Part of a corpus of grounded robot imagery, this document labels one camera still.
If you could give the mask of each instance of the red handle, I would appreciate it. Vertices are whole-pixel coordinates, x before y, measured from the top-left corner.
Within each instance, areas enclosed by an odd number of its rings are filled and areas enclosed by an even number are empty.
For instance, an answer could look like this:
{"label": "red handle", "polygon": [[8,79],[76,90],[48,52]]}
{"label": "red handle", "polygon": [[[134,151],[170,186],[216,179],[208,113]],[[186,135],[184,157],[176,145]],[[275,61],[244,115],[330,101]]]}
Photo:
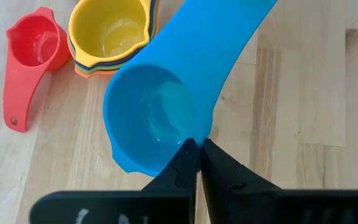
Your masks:
{"label": "red handle", "polygon": [[27,67],[13,56],[8,47],[3,96],[4,121],[15,131],[27,131],[27,117],[35,89],[41,81],[48,63]]}

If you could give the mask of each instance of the orange measuring cup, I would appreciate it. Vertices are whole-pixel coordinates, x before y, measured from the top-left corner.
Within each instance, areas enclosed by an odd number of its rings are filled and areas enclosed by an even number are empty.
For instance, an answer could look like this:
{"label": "orange measuring cup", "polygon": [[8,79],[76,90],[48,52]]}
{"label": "orange measuring cup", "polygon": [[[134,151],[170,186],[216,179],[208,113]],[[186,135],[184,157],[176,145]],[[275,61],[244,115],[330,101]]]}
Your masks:
{"label": "orange measuring cup", "polygon": [[9,128],[26,132],[32,97],[43,75],[60,68],[70,56],[67,35],[46,7],[21,18],[6,35],[4,121]]}

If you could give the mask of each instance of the black plastic tool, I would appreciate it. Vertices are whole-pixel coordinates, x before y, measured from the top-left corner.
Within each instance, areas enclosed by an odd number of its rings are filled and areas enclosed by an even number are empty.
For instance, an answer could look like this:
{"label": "black plastic tool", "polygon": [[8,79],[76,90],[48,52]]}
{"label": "black plastic tool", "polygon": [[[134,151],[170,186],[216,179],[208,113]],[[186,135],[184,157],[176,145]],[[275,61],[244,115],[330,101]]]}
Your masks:
{"label": "black plastic tool", "polygon": [[358,224],[358,190],[282,190],[210,139],[202,149],[188,139],[141,191],[47,195],[33,206],[30,223],[194,223],[200,168],[211,224]]}

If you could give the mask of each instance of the blue measuring cup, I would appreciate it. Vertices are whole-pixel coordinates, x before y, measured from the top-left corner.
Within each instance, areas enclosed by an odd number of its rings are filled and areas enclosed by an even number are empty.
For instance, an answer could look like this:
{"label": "blue measuring cup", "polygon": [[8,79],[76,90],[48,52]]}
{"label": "blue measuring cup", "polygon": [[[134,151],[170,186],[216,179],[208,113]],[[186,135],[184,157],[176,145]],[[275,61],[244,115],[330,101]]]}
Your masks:
{"label": "blue measuring cup", "polygon": [[122,169],[156,176],[186,139],[202,145],[232,66],[275,2],[187,0],[115,74],[103,116]]}

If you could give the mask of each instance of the wooden surface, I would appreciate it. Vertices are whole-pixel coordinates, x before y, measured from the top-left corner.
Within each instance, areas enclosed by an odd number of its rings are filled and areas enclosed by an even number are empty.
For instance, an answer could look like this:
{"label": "wooden surface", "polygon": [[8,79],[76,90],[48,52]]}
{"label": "wooden surface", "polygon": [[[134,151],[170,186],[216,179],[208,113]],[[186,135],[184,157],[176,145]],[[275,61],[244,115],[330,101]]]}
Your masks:
{"label": "wooden surface", "polygon": [[[161,0],[166,23],[183,1]],[[26,134],[2,120],[5,30],[38,6],[67,28],[76,1],[0,0],[0,223],[27,223],[32,204],[61,189],[141,189],[111,159],[106,82],[70,61],[43,80]],[[283,188],[358,189],[358,0],[279,0],[232,69],[211,139]],[[201,184],[197,223],[209,223]]]}

